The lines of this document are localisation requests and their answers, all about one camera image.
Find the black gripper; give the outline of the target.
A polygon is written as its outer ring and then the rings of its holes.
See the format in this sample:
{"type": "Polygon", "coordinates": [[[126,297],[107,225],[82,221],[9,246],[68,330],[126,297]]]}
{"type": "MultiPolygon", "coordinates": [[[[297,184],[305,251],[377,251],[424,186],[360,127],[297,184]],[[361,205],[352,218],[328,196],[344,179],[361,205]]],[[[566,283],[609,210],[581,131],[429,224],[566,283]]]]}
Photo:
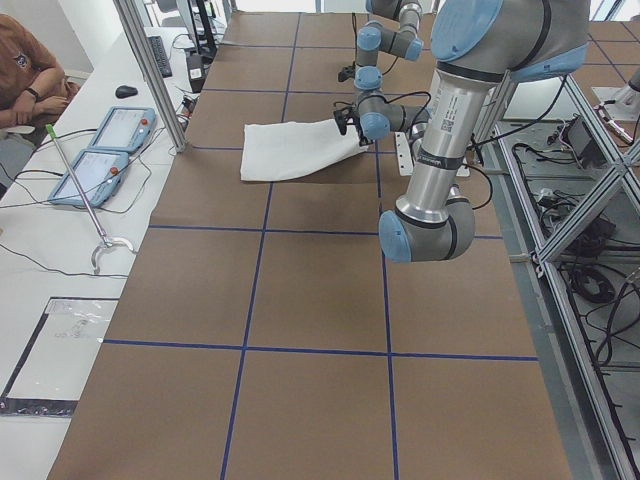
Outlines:
{"type": "Polygon", "coordinates": [[[354,128],[356,129],[356,132],[358,134],[358,138],[359,138],[359,145],[360,146],[368,146],[371,145],[373,143],[372,140],[370,140],[364,133],[363,128],[361,126],[361,124],[359,122],[355,122],[353,124],[354,128]]]}

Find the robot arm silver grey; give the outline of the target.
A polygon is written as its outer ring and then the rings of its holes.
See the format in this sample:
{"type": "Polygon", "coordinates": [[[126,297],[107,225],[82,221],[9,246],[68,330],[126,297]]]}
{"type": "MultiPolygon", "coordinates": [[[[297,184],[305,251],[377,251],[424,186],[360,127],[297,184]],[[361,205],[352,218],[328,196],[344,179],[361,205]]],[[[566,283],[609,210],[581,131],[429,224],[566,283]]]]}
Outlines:
{"type": "Polygon", "coordinates": [[[430,46],[436,59],[434,109],[388,103],[380,90],[379,52],[415,61],[423,43],[417,1],[369,1],[367,10],[399,23],[393,32],[371,21],[358,33],[350,113],[362,143],[425,126],[413,143],[415,166],[406,193],[379,219],[385,256],[395,262],[454,259],[470,246],[475,219],[455,183],[488,91],[567,75],[585,61],[587,1],[448,1],[438,12],[430,46]]]}
{"type": "Polygon", "coordinates": [[[384,52],[408,61],[417,61],[424,47],[419,37],[419,26],[423,15],[419,1],[367,0],[368,13],[399,24],[397,30],[385,27],[379,21],[367,22],[357,33],[357,67],[376,66],[378,54],[384,52]]]}

